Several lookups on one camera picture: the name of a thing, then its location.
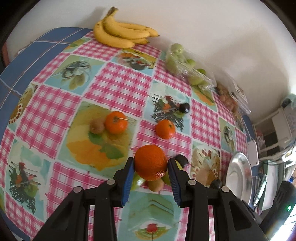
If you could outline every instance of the table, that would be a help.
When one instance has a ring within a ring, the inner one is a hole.
[[[225,176],[232,154],[247,153],[244,129],[215,93],[191,89],[165,70],[164,59],[165,53],[149,45],[105,46],[81,28],[54,29],[23,50],[0,76],[8,89],[0,96],[1,213],[33,238],[75,186],[98,186],[146,144],[158,145],[167,157],[186,156],[191,165],[185,170],[204,185]],[[155,114],[171,99],[190,103],[190,113]],[[126,132],[89,136],[89,122],[114,110],[129,119]],[[176,125],[169,141],[154,131],[163,118]],[[233,134],[232,144],[224,138],[225,128]],[[199,155],[207,162],[199,163]],[[177,207],[168,185],[158,194],[142,185],[114,213],[119,240],[150,238],[149,224],[157,226],[154,239],[185,238],[188,209]],[[211,207],[209,215],[214,240]]]

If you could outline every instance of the kiwi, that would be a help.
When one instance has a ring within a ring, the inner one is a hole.
[[[101,134],[104,131],[104,120],[103,119],[93,119],[89,124],[89,131],[93,134]]]
[[[161,191],[165,185],[165,183],[163,182],[163,180],[161,178],[157,179],[155,181],[147,181],[147,184],[148,184],[149,190],[152,192]]]

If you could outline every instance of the banana stem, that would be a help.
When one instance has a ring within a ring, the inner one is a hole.
[[[116,7],[111,7],[111,8],[109,9],[108,13],[106,14],[106,17],[107,17],[107,16],[110,16],[110,15],[114,16],[115,13],[116,13],[117,11],[118,11],[118,8],[116,8]]]

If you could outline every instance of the blue gripper pad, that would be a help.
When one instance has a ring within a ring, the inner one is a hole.
[[[170,178],[170,184],[172,186],[172,191],[174,195],[174,200],[178,206],[180,206],[181,202],[181,188],[179,186],[178,180],[176,178],[176,174],[174,172],[171,161],[168,161],[168,176]]]
[[[128,201],[128,197],[131,192],[131,185],[133,182],[134,172],[135,172],[135,167],[134,167],[134,161],[132,160],[131,165],[128,170],[127,177],[126,177],[126,181],[124,183],[123,190],[122,190],[121,203],[122,203],[123,207],[125,206],[126,202]]]

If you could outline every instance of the screw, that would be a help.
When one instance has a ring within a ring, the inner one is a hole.
[[[107,184],[108,185],[113,185],[113,184],[115,184],[115,180],[114,179],[109,179],[109,180],[107,180]]]
[[[75,192],[75,193],[79,193],[79,192],[81,192],[82,191],[82,187],[74,187],[73,188],[73,192]]]
[[[188,180],[188,184],[194,186],[196,184],[196,180],[190,179]]]
[[[221,190],[222,190],[222,192],[229,192],[230,191],[229,187],[226,187],[226,186],[221,187]]]

